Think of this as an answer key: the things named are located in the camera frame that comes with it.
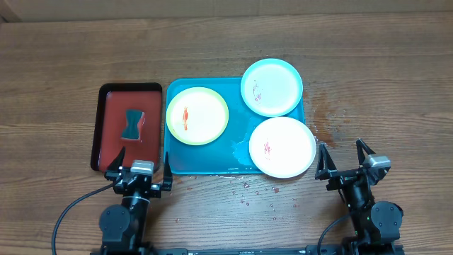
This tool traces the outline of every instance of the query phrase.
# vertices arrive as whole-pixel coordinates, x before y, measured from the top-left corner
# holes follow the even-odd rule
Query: plate
[[[265,174],[291,178],[305,172],[313,163],[316,142],[304,123],[276,117],[256,127],[248,150],[253,163]]]
[[[241,80],[241,95],[246,105],[265,117],[292,111],[302,98],[302,78],[289,63],[263,59],[252,64]]]
[[[181,91],[170,102],[166,124],[170,133],[187,145],[205,145],[217,139],[228,124],[225,100],[204,87]]]

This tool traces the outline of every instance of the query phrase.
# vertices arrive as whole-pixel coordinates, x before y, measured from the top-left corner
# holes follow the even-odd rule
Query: red sauce stain
[[[187,106],[184,107],[184,114],[183,114],[183,124],[184,130],[187,130],[187,119],[189,118],[189,112],[187,112]]]
[[[264,157],[265,157],[267,160],[270,159],[270,150],[271,150],[271,148],[270,148],[270,146],[269,146],[269,142],[266,142],[266,143],[264,144]]]
[[[255,101],[257,101],[258,103],[260,103],[261,100],[261,92],[259,88],[260,87],[255,81],[255,86],[253,86],[253,96],[255,96]]]

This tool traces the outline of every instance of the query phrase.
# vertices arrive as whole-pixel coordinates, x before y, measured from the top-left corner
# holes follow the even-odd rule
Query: sponge
[[[140,141],[140,133],[144,124],[144,112],[140,110],[126,110],[127,126],[122,131],[121,139]]]

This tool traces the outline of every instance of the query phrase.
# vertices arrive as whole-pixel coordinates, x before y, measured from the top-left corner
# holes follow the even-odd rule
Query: wire
[[[327,232],[329,230],[331,230],[332,227],[335,227],[336,224],[340,223],[340,222],[343,222],[345,220],[347,220],[351,215],[353,215],[355,212],[357,211],[352,211],[352,212],[349,212],[347,215],[341,217],[340,219],[337,219],[336,221],[332,222],[324,231],[323,233],[321,234],[321,236],[319,237],[319,240],[318,240],[318,255],[321,255],[321,242],[323,241],[324,239],[324,236],[327,234]]]
[[[59,216],[57,223],[55,223],[54,232],[52,234],[52,255],[57,255],[57,248],[55,247],[55,240],[57,238],[57,230],[58,230],[59,224],[62,223],[63,217],[68,213],[68,211],[71,208],[73,208],[78,202],[82,201],[83,199],[88,198],[97,193],[100,193],[102,191],[108,190],[109,188],[112,188],[114,185],[116,185],[120,181],[121,181],[121,178],[119,178],[118,180],[114,181],[113,183],[111,183],[105,187],[99,188],[98,190],[92,191],[86,195],[81,196],[80,198],[77,198],[74,202],[69,204],[68,207],[66,207],[66,209],[64,209],[62,214]]]

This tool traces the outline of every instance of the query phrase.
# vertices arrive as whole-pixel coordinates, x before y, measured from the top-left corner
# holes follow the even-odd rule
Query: wooden table
[[[391,158],[372,190],[405,210],[398,243],[407,254],[451,254],[451,13],[1,24],[0,253],[49,254],[61,211],[108,183],[89,167],[101,85],[155,81],[165,90],[179,77],[240,76],[266,57],[301,73],[307,125],[339,169],[357,166],[358,137]],[[177,178],[151,202],[147,239],[191,249],[315,244],[346,213],[314,180],[316,161],[291,180]],[[98,217],[119,202],[105,191],[72,209],[59,254],[97,249]],[[325,243],[351,234],[339,225]]]

